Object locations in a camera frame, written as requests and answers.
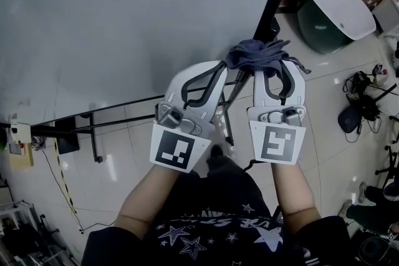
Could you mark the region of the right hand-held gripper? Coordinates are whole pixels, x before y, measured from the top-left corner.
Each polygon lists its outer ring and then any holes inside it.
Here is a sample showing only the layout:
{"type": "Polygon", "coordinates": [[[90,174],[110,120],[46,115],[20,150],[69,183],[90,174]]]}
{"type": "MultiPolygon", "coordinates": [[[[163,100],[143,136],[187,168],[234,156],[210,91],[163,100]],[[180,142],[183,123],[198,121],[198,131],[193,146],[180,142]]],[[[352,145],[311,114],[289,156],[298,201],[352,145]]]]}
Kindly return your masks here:
{"type": "Polygon", "coordinates": [[[291,106],[278,106],[280,96],[270,91],[266,73],[254,73],[254,107],[247,114],[258,162],[296,164],[305,137],[305,80],[293,62],[282,62],[282,74],[282,97],[291,106]]]}

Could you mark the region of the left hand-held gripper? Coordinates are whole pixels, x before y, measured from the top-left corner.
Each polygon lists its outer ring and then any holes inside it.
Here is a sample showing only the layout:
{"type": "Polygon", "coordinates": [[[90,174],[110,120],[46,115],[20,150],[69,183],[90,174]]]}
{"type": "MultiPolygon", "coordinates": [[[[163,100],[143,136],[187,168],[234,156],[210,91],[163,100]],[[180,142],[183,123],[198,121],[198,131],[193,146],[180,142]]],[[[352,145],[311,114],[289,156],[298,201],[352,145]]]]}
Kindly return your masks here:
{"type": "Polygon", "coordinates": [[[150,162],[189,173],[211,144],[211,120],[228,76],[222,60],[192,65],[175,75],[157,105],[151,133],[150,162]],[[188,87],[211,76],[198,99],[188,99],[188,87]]]}

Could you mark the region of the dark blue cloth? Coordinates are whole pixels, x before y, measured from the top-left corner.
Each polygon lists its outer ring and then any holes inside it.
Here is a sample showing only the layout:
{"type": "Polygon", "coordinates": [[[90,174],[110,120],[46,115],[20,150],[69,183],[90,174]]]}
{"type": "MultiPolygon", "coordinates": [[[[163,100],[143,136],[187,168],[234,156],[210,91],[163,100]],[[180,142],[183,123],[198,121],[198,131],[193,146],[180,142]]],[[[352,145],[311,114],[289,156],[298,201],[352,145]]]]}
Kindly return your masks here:
{"type": "Polygon", "coordinates": [[[282,79],[282,61],[292,62],[297,65],[305,74],[312,71],[296,57],[290,56],[284,47],[290,44],[290,40],[274,39],[271,42],[263,43],[260,40],[247,39],[235,45],[227,53],[226,65],[234,70],[244,70],[253,74],[263,71],[268,78],[277,76],[282,79]]]}

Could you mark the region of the large whiteboard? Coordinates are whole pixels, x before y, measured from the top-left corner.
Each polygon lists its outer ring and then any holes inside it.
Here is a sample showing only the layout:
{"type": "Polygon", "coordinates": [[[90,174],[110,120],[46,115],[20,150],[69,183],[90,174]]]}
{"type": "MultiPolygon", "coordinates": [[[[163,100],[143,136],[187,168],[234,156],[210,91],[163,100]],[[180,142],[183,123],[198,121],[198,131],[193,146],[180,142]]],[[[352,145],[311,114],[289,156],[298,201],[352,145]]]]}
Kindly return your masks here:
{"type": "Polygon", "coordinates": [[[222,59],[280,0],[0,0],[0,122],[38,125],[161,95],[222,59]]]}

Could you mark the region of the person's left forearm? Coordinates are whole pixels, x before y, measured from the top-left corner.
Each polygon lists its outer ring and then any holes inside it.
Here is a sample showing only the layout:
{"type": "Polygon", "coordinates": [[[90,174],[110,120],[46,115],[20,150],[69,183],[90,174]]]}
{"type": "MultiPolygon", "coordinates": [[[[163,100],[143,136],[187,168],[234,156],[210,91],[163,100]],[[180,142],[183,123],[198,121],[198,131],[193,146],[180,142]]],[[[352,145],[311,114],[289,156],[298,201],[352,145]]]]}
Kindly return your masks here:
{"type": "Polygon", "coordinates": [[[179,175],[179,171],[154,165],[127,196],[114,226],[125,229],[142,240],[179,175]]]}

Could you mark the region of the person's right forearm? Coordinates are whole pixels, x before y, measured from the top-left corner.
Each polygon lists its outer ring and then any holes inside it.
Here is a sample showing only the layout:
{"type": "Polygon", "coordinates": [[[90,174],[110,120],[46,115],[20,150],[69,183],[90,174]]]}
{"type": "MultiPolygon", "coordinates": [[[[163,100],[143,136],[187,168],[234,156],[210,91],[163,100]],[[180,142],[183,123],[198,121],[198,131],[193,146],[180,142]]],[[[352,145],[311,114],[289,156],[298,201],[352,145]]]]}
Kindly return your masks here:
{"type": "Polygon", "coordinates": [[[286,228],[292,234],[320,219],[314,194],[298,164],[271,164],[277,201],[286,228]]]}

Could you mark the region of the black metal folding stand legs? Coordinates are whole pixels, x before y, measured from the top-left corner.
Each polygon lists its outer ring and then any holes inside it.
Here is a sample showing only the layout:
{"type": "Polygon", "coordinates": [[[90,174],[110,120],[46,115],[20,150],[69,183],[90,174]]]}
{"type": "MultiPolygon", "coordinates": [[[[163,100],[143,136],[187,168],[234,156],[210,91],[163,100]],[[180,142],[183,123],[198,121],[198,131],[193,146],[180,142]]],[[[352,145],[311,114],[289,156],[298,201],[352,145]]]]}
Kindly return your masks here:
{"type": "MultiPolygon", "coordinates": [[[[222,94],[219,100],[218,105],[223,107],[223,115],[224,115],[224,120],[225,120],[225,127],[227,130],[227,134],[225,136],[225,141],[231,145],[234,146],[234,138],[233,138],[233,131],[231,128],[231,123],[229,119],[229,114],[228,114],[228,109],[230,106],[233,104],[245,84],[248,82],[250,79],[251,74],[244,72],[240,70],[236,76],[236,79],[232,82],[226,82],[226,86],[233,86],[233,90],[230,94],[229,98],[225,98],[225,95],[222,94]]],[[[56,121],[48,121],[45,123],[40,123],[36,125],[31,126],[31,135],[35,138],[41,137],[41,138],[54,138],[56,141],[59,141],[61,139],[68,139],[70,135],[89,135],[91,138],[91,143],[92,143],[92,151],[93,151],[93,156],[94,156],[94,161],[96,163],[101,163],[103,162],[103,158],[98,155],[97,153],[97,144],[96,144],[96,139],[95,139],[95,130],[100,127],[105,127],[105,126],[115,126],[119,124],[125,124],[125,123],[130,123],[130,122],[138,122],[142,120],[152,120],[155,118],[155,114],[150,114],[150,115],[143,115],[143,116],[136,116],[133,118],[126,118],[122,120],[115,120],[115,121],[109,121],[109,122],[103,122],[103,123],[95,123],[94,122],[94,113],[96,111],[88,111],[88,112],[83,112],[79,113],[78,116],[82,118],[88,118],[90,125],[88,126],[81,126],[81,127],[72,127],[72,123],[75,121],[75,116],[67,116],[61,119],[58,119],[57,121],[60,123],[59,126],[56,126],[56,121]]]]}

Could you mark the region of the black floor equipment pile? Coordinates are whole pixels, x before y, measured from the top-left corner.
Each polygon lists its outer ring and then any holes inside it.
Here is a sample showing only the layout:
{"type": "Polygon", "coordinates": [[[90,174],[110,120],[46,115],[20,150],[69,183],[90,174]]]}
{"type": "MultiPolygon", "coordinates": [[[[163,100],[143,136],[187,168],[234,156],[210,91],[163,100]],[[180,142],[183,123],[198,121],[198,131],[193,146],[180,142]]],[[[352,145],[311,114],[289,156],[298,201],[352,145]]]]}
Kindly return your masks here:
{"type": "Polygon", "coordinates": [[[345,134],[354,130],[360,135],[362,129],[362,120],[375,121],[381,114],[377,102],[387,96],[397,87],[392,85],[389,89],[377,87],[383,91],[381,95],[372,98],[366,94],[366,88],[373,87],[368,75],[362,71],[356,72],[345,80],[343,92],[346,93],[349,106],[338,115],[338,124],[345,134]]]}

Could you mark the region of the person's black trousers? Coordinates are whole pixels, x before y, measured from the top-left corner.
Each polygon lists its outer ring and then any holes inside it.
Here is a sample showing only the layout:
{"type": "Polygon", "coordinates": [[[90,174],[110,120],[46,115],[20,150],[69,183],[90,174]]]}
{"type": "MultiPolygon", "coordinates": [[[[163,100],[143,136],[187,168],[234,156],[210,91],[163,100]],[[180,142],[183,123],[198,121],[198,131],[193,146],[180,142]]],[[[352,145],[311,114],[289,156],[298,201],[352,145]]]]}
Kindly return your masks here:
{"type": "Polygon", "coordinates": [[[271,217],[253,178],[227,156],[211,156],[203,179],[204,203],[212,211],[238,216],[271,217]]]}

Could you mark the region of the black wheeled chair base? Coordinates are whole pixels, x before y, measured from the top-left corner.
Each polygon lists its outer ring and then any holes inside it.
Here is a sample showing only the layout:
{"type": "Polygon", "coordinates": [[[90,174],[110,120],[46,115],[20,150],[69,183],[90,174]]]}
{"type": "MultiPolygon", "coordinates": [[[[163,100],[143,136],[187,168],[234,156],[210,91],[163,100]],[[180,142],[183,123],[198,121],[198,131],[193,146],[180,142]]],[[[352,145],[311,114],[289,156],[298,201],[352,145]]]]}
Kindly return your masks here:
{"type": "Polygon", "coordinates": [[[383,182],[382,188],[384,189],[389,180],[399,180],[399,153],[392,151],[390,145],[385,145],[384,150],[388,152],[388,167],[375,171],[375,175],[386,173],[386,178],[383,182]]]}

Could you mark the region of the white cabinet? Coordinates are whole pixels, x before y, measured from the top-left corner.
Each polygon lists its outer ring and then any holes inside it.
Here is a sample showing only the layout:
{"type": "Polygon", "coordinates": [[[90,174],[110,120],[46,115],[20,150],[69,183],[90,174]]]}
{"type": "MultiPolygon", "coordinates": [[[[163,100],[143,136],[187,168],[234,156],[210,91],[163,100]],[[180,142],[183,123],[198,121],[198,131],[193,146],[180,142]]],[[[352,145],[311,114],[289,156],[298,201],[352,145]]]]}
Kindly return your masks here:
{"type": "Polygon", "coordinates": [[[381,36],[399,36],[399,0],[382,0],[372,10],[381,36]]]}

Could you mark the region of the person's black star-print shirt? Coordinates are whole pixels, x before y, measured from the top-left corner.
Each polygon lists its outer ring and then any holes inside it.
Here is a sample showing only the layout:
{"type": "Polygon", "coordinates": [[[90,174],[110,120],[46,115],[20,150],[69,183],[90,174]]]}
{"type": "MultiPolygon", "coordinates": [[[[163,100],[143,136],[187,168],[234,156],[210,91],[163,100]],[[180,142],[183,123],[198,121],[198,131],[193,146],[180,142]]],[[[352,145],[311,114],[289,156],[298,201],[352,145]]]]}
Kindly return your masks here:
{"type": "Polygon", "coordinates": [[[82,266],[354,266],[344,220],[318,219],[291,234],[256,207],[237,214],[164,212],[144,238],[108,227],[90,233],[82,266]]]}

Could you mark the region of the yellow black floor tape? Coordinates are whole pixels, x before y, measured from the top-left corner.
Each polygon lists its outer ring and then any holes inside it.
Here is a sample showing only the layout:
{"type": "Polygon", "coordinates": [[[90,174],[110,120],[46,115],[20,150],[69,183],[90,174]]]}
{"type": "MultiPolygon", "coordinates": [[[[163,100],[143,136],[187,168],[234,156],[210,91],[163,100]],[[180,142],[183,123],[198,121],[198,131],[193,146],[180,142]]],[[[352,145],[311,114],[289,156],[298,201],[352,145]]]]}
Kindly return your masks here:
{"type": "Polygon", "coordinates": [[[56,139],[56,138],[53,138],[53,140],[54,140],[55,156],[56,156],[56,159],[57,159],[57,164],[58,164],[58,167],[59,167],[59,171],[60,171],[62,183],[63,183],[63,185],[64,185],[65,196],[66,196],[66,198],[67,198],[67,203],[68,203],[68,205],[70,206],[70,208],[71,208],[71,210],[72,210],[72,213],[73,213],[75,216],[77,216],[77,211],[76,211],[76,209],[75,209],[73,200],[72,200],[72,198],[71,198],[71,196],[70,196],[70,192],[69,192],[67,183],[66,183],[66,181],[65,181],[64,170],[63,170],[63,168],[62,168],[61,161],[60,161],[60,154],[59,154],[59,147],[58,147],[57,139],[56,139]]]}

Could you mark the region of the light wooden table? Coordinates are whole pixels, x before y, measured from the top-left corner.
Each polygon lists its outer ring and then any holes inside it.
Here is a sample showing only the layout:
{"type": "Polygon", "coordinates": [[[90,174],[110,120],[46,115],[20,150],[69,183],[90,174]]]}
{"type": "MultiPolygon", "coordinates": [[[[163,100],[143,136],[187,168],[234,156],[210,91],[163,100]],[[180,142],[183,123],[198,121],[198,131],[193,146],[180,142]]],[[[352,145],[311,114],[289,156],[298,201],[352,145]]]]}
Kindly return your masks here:
{"type": "Polygon", "coordinates": [[[10,166],[12,169],[25,169],[34,165],[32,146],[30,143],[25,143],[21,148],[19,143],[15,143],[11,135],[8,136],[7,152],[10,166]]]}

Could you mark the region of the white metal rack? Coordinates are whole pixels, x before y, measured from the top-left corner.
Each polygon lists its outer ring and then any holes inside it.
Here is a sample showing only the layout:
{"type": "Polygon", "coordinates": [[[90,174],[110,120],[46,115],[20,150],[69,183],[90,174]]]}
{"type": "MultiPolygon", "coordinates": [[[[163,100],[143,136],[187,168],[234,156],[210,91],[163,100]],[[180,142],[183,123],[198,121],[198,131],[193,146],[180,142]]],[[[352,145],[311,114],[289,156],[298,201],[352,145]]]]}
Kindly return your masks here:
{"type": "Polygon", "coordinates": [[[28,264],[29,254],[40,251],[40,241],[31,207],[16,202],[0,205],[0,256],[4,263],[28,264]]]}

